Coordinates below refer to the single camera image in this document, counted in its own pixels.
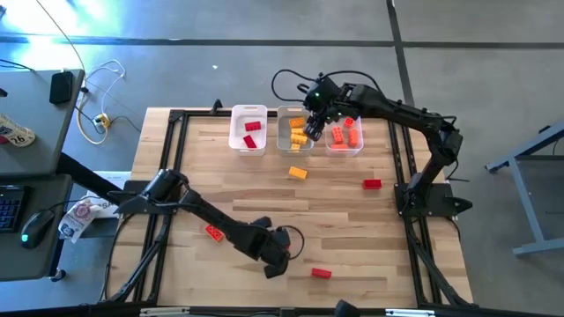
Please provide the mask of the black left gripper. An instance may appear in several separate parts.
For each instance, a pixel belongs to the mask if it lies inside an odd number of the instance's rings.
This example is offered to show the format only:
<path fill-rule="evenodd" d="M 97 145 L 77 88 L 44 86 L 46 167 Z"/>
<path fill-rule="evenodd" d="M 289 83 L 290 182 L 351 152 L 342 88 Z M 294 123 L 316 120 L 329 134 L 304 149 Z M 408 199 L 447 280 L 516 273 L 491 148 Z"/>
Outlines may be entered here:
<path fill-rule="evenodd" d="M 291 240 L 287 229 L 269 229 L 256 224 L 241 225 L 240 251 L 254 260 L 268 264 L 263 268 L 266 278 L 284 274 L 290 261 Z"/>

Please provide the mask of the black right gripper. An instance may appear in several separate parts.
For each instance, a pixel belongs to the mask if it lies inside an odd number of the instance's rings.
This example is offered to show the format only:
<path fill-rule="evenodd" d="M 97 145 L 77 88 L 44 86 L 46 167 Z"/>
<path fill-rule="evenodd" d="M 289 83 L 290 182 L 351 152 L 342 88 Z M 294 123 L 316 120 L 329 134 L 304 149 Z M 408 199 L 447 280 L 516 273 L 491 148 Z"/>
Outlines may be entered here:
<path fill-rule="evenodd" d="M 303 133 L 313 142 L 321 137 L 327 117 L 338 115 L 337 107 L 333 101 L 339 97 L 341 88 L 329 77 L 319 77 L 308 88 L 306 93 L 306 109 L 313 116 L 313 122 L 309 122 L 303 128 Z"/>

